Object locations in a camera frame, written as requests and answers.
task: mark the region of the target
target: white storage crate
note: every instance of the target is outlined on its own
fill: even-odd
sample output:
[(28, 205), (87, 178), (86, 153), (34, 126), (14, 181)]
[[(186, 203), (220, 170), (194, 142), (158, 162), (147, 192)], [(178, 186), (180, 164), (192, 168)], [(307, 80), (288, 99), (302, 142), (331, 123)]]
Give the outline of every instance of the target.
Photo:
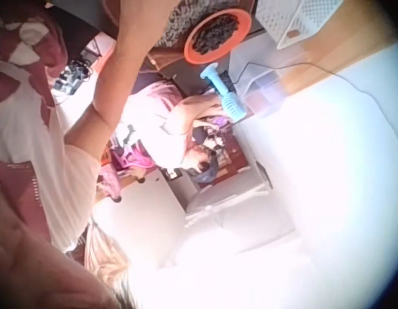
[(343, 0), (258, 0), (256, 18), (285, 48), (315, 35)]

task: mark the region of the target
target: black wire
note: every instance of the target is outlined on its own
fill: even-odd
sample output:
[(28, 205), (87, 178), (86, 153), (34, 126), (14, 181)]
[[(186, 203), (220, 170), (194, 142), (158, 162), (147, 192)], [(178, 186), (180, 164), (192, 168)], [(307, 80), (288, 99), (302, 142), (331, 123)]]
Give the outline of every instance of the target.
[(273, 67), (273, 66), (268, 66), (268, 65), (266, 65), (266, 64), (260, 64), (260, 63), (256, 63), (256, 62), (251, 62), (251, 61), (249, 61), (249, 62), (244, 66), (243, 70), (242, 70), (241, 73), (239, 74), (239, 77), (238, 77), (237, 80), (233, 83), (233, 85), (236, 85), (237, 83), (240, 82), (240, 79), (242, 78), (244, 72), (246, 71), (246, 69), (248, 68), (249, 65), (252, 65), (252, 66), (259, 66), (259, 67), (261, 67), (261, 68), (267, 68), (267, 69), (271, 69), (271, 70), (283, 70), (283, 69), (293, 68), (293, 67), (295, 67), (295, 66), (305, 66), (305, 65), (308, 65), (308, 66), (314, 66), (315, 68), (318, 68), (319, 70), (322, 70), (322, 71), (325, 72), (325, 73), (328, 73), (328, 74), (330, 74), (330, 75), (336, 76), (336, 77), (338, 77), (338, 78), (344, 80), (344, 81), (347, 82), (347, 84), (349, 84), (353, 89), (355, 89), (356, 91), (358, 91), (358, 92), (360, 92), (360, 93), (362, 93), (362, 94), (364, 94), (364, 95), (367, 95), (368, 97), (370, 97), (370, 98), (376, 103), (377, 107), (379, 108), (380, 113), (382, 114), (383, 118), (387, 121), (388, 125), (390, 126), (390, 129), (393, 131), (393, 133), (394, 133), (394, 135), (395, 135), (395, 137), (396, 137), (396, 140), (397, 140), (397, 142), (398, 142), (398, 133), (397, 133), (396, 130), (394, 129), (394, 126), (393, 126), (392, 122), (389, 120), (389, 118), (387, 117), (386, 113), (385, 113), (385, 112), (383, 111), (383, 109), (381, 108), (381, 105), (380, 105), (379, 101), (378, 101), (371, 93), (369, 93), (369, 92), (367, 92), (367, 91), (365, 91), (365, 90), (362, 90), (362, 89), (358, 88), (355, 84), (353, 84), (351, 81), (349, 81), (346, 77), (344, 77), (344, 76), (342, 76), (342, 75), (340, 75), (340, 74), (334, 73), (334, 72), (332, 72), (332, 71), (330, 71), (330, 70), (328, 70), (328, 69), (322, 68), (321, 66), (318, 66), (317, 64), (311, 63), (311, 62), (298, 62), (298, 63), (294, 63), (294, 64), (288, 64), (288, 65), (286, 65), (286, 66), (279, 66), (279, 67), (276, 68), (276, 67)]

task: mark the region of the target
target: orange plate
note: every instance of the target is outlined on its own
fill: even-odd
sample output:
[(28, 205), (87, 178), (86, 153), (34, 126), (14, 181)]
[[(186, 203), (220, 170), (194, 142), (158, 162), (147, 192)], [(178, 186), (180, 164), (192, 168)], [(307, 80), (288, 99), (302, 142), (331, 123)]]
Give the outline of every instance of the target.
[[(223, 15), (230, 14), (237, 17), (239, 22), (239, 29), (233, 32), (233, 35), (222, 45), (219, 46), (216, 50), (209, 51), (208, 53), (201, 55), (197, 53), (193, 49), (193, 37), (199, 31), (201, 27), (209, 20)], [(192, 64), (204, 64), (208, 62), (215, 61), (224, 55), (227, 55), (234, 47), (240, 44), (241, 41), (247, 36), (251, 27), (251, 16), (245, 10), (241, 10), (239, 8), (228, 8), (227, 10), (223, 10), (213, 15), (207, 17), (201, 23), (199, 23), (192, 31), (192, 33), (188, 36), (186, 44), (185, 44), (185, 58), (188, 62)]]

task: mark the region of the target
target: woman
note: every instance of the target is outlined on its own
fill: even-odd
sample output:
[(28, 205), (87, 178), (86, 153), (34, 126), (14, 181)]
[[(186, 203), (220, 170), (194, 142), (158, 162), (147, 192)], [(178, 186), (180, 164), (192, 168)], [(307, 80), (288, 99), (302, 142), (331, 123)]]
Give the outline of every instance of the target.
[(218, 170), (200, 128), (217, 126), (201, 120), (226, 116), (216, 94), (183, 98), (176, 85), (158, 73), (140, 73), (125, 106), (122, 122), (132, 124), (143, 147), (165, 169), (183, 168), (211, 182)]
[(48, 83), (66, 64), (60, 31), (41, 8), (0, 3), (0, 295), (10, 308), (124, 308), (62, 252), (87, 224), (105, 145), (177, 2), (121, 1), (115, 51), (64, 136)]

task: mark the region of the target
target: fabric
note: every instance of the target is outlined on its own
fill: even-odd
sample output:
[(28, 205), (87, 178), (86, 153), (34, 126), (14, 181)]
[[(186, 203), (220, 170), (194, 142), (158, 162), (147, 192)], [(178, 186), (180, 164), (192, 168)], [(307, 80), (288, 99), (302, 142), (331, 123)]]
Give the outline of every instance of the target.
[(171, 135), (163, 127), (171, 110), (182, 101), (171, 82), (156, 82), (131, 95), (122, 115), (122, 122), (133, 124), (138, 136), (155, 163), (167, 169), (180, 167), (191, 135)]
[[(189, 31), (209, 14), (221, 9), (239, 7), (252, 12), (255, 0), (184, 0), (170, 16), (167, 29), (156, 47), (151, 49), (148, 58), (162, 70), (169, 64), (182, 59), (183, 48)], [(120, 16), (120, 0), (103, 0), (106, 14), (115, 25)]]
[(89, 225), (86, 239), (84, 267), (113, 288), (127, 273), (127, 256), (96, 223)]
[(114, 169), (112, 163), (103, 165), (99, 175), (103, 176), (103, 180), (99, 184), (99, 187), (107, 196), (110, 196), (114, 200), (118, 199), (122, 188), (120, 187), (117, 171)]
[(66, 65), (59, 29), (38, 8), (0, 18), (0, 186), (16, 214), (61, 251), (91, 215), (100, 162), (64, 145), (49, 81)]

